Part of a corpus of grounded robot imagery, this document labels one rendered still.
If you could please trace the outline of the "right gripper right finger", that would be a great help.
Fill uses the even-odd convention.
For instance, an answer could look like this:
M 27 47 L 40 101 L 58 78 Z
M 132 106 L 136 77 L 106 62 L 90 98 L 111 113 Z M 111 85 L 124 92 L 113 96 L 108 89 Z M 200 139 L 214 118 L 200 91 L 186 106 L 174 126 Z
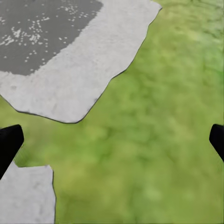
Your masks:
M 214 124 L 210 132 L 209 140 L 224 162 L 224 126 Z

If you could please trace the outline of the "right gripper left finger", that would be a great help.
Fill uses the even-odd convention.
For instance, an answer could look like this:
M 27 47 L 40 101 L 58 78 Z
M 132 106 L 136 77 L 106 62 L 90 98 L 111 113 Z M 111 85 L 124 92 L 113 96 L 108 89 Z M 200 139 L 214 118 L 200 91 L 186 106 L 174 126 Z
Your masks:
M 0 129 L 0 180 L 23 142 L 23 131 L 19 124 Z

